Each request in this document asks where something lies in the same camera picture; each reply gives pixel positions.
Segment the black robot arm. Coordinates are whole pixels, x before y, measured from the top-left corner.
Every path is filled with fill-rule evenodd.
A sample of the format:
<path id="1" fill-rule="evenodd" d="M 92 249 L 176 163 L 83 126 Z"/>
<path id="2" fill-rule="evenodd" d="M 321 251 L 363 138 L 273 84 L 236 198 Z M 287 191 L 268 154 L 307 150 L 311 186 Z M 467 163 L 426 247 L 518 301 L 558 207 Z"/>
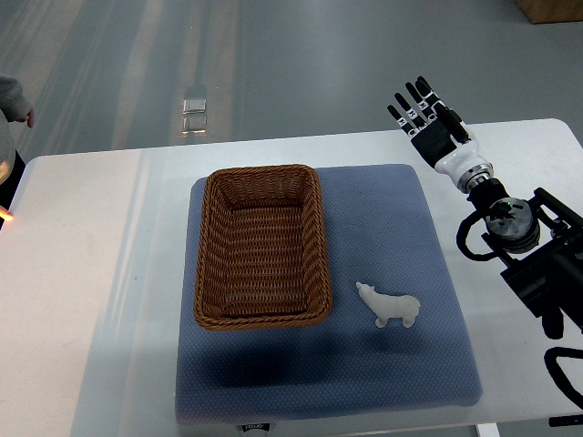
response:
<path id="1" fill-rule="evenodd" d="M 498 258 L 501 277 L 560 340 L 564 320 L 582 325 L 582 217 L 543 188 L 532 198 L 510 197 L 496 178 L 466 185 L 475 210 L 459 225 L 456 245 L 473 261 Z"/>

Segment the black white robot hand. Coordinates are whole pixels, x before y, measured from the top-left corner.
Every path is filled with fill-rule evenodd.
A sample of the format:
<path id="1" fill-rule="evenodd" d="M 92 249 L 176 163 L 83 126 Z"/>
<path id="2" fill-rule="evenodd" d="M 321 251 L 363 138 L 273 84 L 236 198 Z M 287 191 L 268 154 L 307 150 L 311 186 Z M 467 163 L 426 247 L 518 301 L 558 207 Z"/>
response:
<path id="1" fill-rule="evenodd" d="M 396 93 L 396 104 L 387 110 L 424 162 L 465 194 L 493 178 L 493 166 L 479 154 L 478 142 L 465 122 L 427 80 L 419 76 L 405 88 L 410 97 Z"/>

